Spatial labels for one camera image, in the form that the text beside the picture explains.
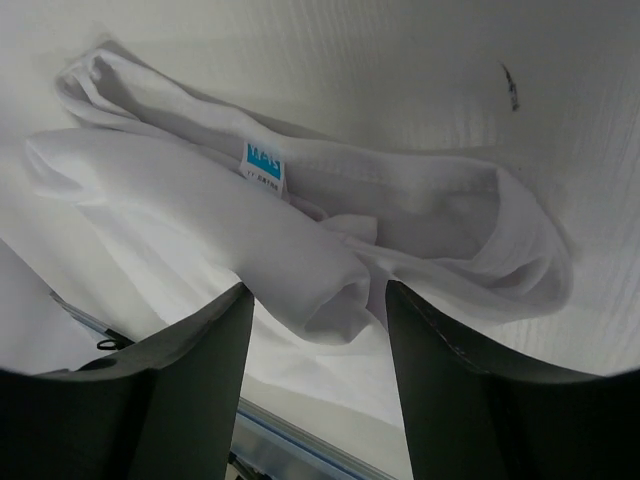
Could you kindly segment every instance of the black mark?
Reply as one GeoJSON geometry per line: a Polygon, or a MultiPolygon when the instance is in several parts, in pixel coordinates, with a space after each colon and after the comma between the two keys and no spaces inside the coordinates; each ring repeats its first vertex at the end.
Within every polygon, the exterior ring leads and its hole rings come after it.
{"type": "Polygon", "coordinates": [[[520,102],[518,102],[518,89],[516,87],[516,82],[513,81],[513,77],[507,67],[504,66],[504,63],[500,62],[502,65],[502,69],[504,70],[504,74],[507,77],[507,82],[509,82],[509,95],[511,96],[511,111],[517,112],[520,108],[520,102]]]}

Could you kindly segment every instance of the white cloth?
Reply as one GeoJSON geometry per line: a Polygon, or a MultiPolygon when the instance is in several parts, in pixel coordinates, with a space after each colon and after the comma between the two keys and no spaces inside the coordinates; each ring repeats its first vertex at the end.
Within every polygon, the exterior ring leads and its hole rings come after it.
{"type": "Polygon", "coordinates": [[[105,50],[71,65],[56,90],[84,124],[130,134],[31,138],[35,188],[83,213],[167,322],[235,271],[278,318],[256,311],[247,373],[258,380],[401,426],[386,332],[364,308],[384,320],[387,278],[478,324],[550,313],[568,298],[555,228],[488,162],[285,137],[105,50]],[[288,201],[229,172],[245,141],[285,162],[288,201]]]}

